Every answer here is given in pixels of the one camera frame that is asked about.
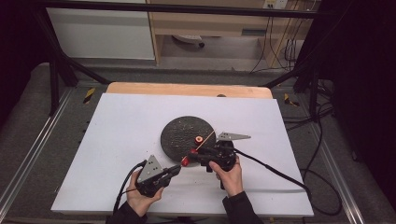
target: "red component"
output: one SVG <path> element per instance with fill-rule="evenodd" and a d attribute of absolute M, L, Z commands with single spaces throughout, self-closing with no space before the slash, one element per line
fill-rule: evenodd
<path fill-rule="evenodd" d="M 181 160 L 181 165 L 182 166 L 188 166 L 190 163 L 189 158 L 184 157 L 183 160 Z"/>
<path fill-rule="evenodd" d="M 194 139 L 195 145 L 199 146 L 204 142 L 204 138 L 201 136 L 196 136 Z"/>

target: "white tabletop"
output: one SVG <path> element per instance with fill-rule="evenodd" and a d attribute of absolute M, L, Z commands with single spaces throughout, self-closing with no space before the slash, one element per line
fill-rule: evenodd
<path fill-rule="evenodd" d="M 302 181 L 276 100 L 105 93 L 51 210 L 111 214 L 120 185 L 132 167 L 150 155 L 162 167 L 175 165 L 164 154 L 160 136 L 168 122 L 183 116 L 206 120 L 216 134 L 250 135 L 250 139 L 234 141 L 234 146 Z M 255 161 L 242 156 L 240 161 L 245 191 L 259 216 L 313 216 L 303 189 Z M 201 166 L 183 167 L 148 214 L 225 215 L 221 202 L 225 196 L 214 173 Z"/>

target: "gray floor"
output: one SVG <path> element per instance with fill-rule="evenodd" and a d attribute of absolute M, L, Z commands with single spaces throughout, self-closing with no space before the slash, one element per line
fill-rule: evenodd
<path fill-rule="evenodd" d="M 115 68 L 113 64 L 111 68 L 102 67 L 93 68 L 93 70 L 104 77 L 117 81 L 247 86 L 263 84 L 285 72 L 284 69 L 256 74 L 245 72 L 254 67 L 261 55 L 257 40 L 224 37 L 207 37 L 204 40 L 205 47 L 198 49 L 193 45 L 178 43 L 171 37 L 165 38 L 163 63 L 159 66 L 134 62 L 126 64 L 126 66 L 120 65 L 123 68 Z M 265 68 L 265 66 L 265 62 L 260 64 L 260 68 Z M 48 74 L 48 67 L 37 67 L 20 102 L 1 129 L 0 192 L 4 192 L 6 189 L 8 182 L 17 172 L 24 156 L 48 118 L 50 108 Z M 90 222 L 89 220 L 104 219 L 103 217 L 65 216 L 50 211 L 56 197 L 54 191 L 62 184 L 67 169 L 78 150 L 78 141 L 83 138 L 83 130 L 88 126 L 87 121 L 91 119 L 101 92 L 106 90 L 106 86 L 97 87 L 92 100 L 84 105 L 82 101 L 91 85 L 91 80 L 83 75 L 79 75 L 79 77 L 83 80 L 82 84 L 74 89 L 63 115 L 52 131 L 14 204 L 9 209 L 7 223 L 12 223 L 10 221 L 12 218 L 21 217 L 30 218 L 27 223 L 45 223 L 48 219 L 50 221 L 47 223 L 55 223 L 55 220 L 86 220 L 87 223 Z M 283 102 L 285 92 L 290 95 L 291 100 L 298 100 L 290 88 L 292 82 L 291 79 L 281 87 L 274 88 L 274 97 L 279 102 L 283 116 L 304 116 L 304 111 L 300 106 L 286 105 Z M 338 127 L 336 118 L 329 116 L 323 119 L 323 132 L 326 143 L 332 150 L 366 223 L 396 223 L 394 210 L 376 185 L 367 167 L 364 163 L 354 162 L 351 159 L 347 142 L 343 137 L 342 130 Z M 289 132 L 289 138 L 298 165 L 305 167 L 317 144 L 312 129 L 306 125 L 292 130 Z M 319 155 L 312 169 L 330 180 Z M 313 191 L 314 204 L 325 210 L 335 209 L 335 196 L 326 185 L 310 175 L 306 179 L 306 185 Z M 301 220 L 276 218 L 276 223 L 287 222 L 301 223 Z M 315 216 L 307 218 L 306 222 L 348 223 L 348 218 L 344 211 L 335 217 L 327 217 L 315 212 Z M 208 219 L 200 223 L 226 222 L 223 219 Z"/>

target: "hand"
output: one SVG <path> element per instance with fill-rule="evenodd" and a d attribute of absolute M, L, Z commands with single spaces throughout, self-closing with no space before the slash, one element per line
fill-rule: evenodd
<path fill-rule="evenodd" d="M 129 183 L 129 187 L 127 188 L 127 190 L 131 191 L 126 193 L 126 197 L 128 204 L 140 217 L 142 217 L 147 213 L 149 207 L 153 203 L 161 199 L 163 195 L 163 188 L 160 188 L 152 198 L 141 195 L 140 192 L 136 190 L 136 186 L 134 185 L 138 175 L 139 171 L 136 171 L 131 175 L 131 182 Z"/>
<path fill-rule="evenodd" d="M 221 167 L 213 161 L 209 162 L 209 166 L 216 172 L 218 179 L 222 181 L 223 186 L 228 193 L 228 197 L 233 197 L 244 191 L 244 187 L 242 185 L 242 168 L 238 156 L 236 156 L 236 162 L 233 169 L 229 172 L 223 171 Z"/>

